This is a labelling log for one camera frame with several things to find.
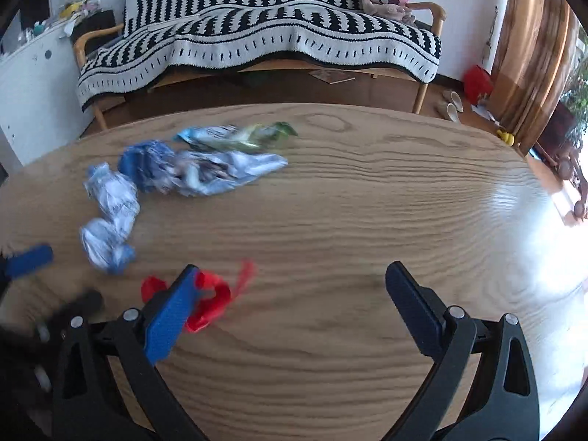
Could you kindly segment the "yellow floor toy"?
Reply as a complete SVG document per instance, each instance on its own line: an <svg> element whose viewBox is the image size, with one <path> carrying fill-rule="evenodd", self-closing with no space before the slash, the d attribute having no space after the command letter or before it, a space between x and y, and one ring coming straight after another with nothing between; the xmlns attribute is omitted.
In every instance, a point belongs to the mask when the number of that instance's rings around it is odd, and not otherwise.
<svg viewBox="0 0 588 441"><path fill-rule="evenodd" d="M503 132L502 130L498 130L496 132L497 136L509 147L514 146L515 137L509 132Z"/></svg>

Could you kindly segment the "black white striped sofa blanket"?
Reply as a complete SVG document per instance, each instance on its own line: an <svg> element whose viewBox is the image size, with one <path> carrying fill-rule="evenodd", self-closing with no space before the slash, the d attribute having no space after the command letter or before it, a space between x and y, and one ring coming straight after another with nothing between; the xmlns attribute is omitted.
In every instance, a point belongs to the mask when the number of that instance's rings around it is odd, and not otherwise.
<svg viewBox="0 0 588 441"><path fill-rule="evenodd" d="M82 107L127 94L173 67L242 69L274 58L341 69L394 68L427 84L441 38L364 12L362 0L126 0L121 39L83 65Z"/></svg>

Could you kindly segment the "blue green snack wrapper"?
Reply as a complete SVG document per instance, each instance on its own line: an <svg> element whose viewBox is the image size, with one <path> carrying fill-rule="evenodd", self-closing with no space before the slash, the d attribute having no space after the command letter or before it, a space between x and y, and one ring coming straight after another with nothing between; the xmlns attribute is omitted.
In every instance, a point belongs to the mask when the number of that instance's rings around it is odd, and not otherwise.
<svg viewBox="0 0 588 441"><path fill-rule="evenodd" d="M296 136L298 132L289 122L272 122L268 125L192 126L178 132L175 140L197 151L263 153L279 146L282 140Z"/></svg>

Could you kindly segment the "blue silver wrapper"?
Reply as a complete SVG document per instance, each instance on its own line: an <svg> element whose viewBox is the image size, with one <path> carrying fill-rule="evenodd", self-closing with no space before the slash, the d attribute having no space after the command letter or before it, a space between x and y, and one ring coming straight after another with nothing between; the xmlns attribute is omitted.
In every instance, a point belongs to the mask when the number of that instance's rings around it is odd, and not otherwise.
<svg viewBox="0 0 588 441"><path fill-rule="evenodd" d="M141 192L212 196L249 184L287 165L287 159L275 153L175 151L160 140L148 140L127 147L119 158L118 170Z"/></svg>

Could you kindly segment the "white blue paper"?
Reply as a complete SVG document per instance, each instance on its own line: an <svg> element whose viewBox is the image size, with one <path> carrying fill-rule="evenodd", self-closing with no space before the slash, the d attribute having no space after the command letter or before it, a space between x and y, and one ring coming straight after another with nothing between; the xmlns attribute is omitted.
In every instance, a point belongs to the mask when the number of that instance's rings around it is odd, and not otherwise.
<svg viewBox="0 0 588 441"><path fill-rule="evenodd" d="M120 274L135 259L128 239L140 213L137 187L106 162L91 166L88 176L85 190L98 203L101 216L80 229L82 246L95 268Z"/></svg>

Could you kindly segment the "red plastic scrap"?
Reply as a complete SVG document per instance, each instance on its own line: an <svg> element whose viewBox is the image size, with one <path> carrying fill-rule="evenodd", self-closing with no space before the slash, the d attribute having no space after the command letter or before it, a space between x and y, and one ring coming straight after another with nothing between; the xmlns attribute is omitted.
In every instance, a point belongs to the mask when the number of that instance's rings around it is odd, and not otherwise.
<svg viewBox="0 0 588 441"><path fill-rule="evenodd" d="M197 333L220 318L254 278L255 264L245 260L233 283L220 275L198 268L179 278L179 285L172 289L163 280L148 277L141 284L141 298L145 303L156 296L168 296L164 307L157 310L157 320L180 323L184 331Z"/></svg>

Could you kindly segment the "white cabinet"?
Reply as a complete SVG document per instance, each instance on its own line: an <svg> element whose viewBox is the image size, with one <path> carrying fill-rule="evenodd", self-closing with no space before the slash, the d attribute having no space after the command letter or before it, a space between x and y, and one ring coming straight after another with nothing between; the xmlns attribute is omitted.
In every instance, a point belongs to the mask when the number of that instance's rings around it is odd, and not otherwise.
<svg viewBox="0 0 588 441"><path fill-rule="evenodd" d="M77 140L94 120L77 96L80 70L64 27L1 62L1 133L22 166Z"/></svg>

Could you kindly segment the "red bag on floor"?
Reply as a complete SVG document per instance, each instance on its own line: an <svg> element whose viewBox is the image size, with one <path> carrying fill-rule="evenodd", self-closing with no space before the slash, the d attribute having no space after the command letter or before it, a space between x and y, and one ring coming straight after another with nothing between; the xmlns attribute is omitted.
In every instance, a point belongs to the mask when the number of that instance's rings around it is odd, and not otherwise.
<svg viewBox="0 0 588 441"><path fill-rule="evenodd" d="M478 105L480 101L486 100L494 88L490 74L478 65L470 67L465 72L462 82L465 98L472 105Z"/></svg>

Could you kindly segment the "pair of slippers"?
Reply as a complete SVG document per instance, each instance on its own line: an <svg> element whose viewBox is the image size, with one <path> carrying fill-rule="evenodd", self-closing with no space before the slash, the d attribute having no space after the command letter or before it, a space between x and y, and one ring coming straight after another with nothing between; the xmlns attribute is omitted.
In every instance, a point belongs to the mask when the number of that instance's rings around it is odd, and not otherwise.
<svg viewBox="0 0 588 441"><path fill-rule="evenodd" d="M460 115L463 113L462 99L455 91L445 90L441 93L441 99L435 103L438 115L450 122L460 123Z"/></svg>

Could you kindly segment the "brown curtain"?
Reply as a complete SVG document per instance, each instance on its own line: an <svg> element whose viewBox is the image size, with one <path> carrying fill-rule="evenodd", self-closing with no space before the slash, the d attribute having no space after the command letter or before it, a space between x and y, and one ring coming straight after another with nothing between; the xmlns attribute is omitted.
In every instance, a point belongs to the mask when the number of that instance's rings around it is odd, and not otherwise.
<svg viewBox="0 0 588 441"><path fill-rule="evenodd" d="M579 20L566 0L508 0L490 112L522 153L538 142L570 75Z"/></svg>

